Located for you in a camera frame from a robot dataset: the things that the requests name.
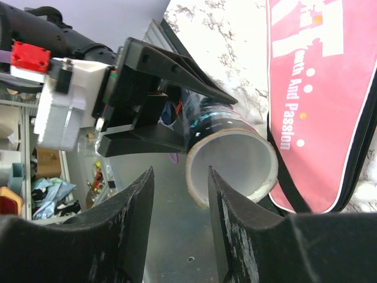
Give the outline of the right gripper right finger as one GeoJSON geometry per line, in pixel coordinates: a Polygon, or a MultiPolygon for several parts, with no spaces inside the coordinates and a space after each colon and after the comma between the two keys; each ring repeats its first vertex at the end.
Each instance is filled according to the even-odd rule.
{"type": "Polygon", "coordinates": [[[208,173],[220,282],[375,282],[375,213],[279,216],[208,173]]]}

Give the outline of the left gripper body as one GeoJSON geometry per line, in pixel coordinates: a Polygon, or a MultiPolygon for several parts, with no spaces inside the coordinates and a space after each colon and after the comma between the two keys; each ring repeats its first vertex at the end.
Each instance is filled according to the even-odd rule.
{"type": "Polygon", "coordinates": [[[169,128],[178,118],[181,87],[138,70],[144,44],[148,43],[127,39],[103,82],[92,112],[100,139],[105,134],[155,124],[169,128]]]}

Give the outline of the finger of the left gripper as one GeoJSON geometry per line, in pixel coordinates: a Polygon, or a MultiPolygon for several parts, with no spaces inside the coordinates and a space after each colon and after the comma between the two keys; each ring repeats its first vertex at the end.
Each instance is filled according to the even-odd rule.
{"type": "Polygon", "coordinates": [[[184,153],[184,138],[162,124],[105,134],[96,151],[103,157],[140,153],[184,153]]]}
{"type": "Polygon", "coordinates": [[[144,44],[141,48],[138,70],[224,103],[238,102],[218,87],[194,60],[154,45],[144,44]]]}

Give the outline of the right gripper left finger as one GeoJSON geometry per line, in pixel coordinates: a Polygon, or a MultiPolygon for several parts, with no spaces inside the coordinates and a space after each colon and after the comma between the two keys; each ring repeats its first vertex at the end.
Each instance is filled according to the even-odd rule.
{"type": "Polygon", "coordinates": [[[141,282],[154,172],[63,223],[1,217],[2,282],[141,282]]]}

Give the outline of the black shuttlecock tube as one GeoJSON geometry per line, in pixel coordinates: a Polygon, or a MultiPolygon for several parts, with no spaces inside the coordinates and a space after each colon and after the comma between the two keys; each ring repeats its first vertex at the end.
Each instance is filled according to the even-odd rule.
{"type": "Polygon", "coordinates": [[[272,145],[231,104],[193,91],[182,92],[187,188],[209,205],[212,167],[237,192],[259,202],[276,185],[278,160],[272,145]]]}

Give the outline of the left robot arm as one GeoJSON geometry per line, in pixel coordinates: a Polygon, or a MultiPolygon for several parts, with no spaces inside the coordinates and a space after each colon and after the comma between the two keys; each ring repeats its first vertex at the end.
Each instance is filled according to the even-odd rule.
{"type": "Polygon", "coordinates": [[[72,150],[80,130],[94,126],[104,157],[183,152],[183,136],[161,123],[182,90],[236,103],[191,58],[131,37],[114,52],[50,6],[24,11],[1,3],[1,83],[39,94],[34,132],[41,147],[72,150]]]}

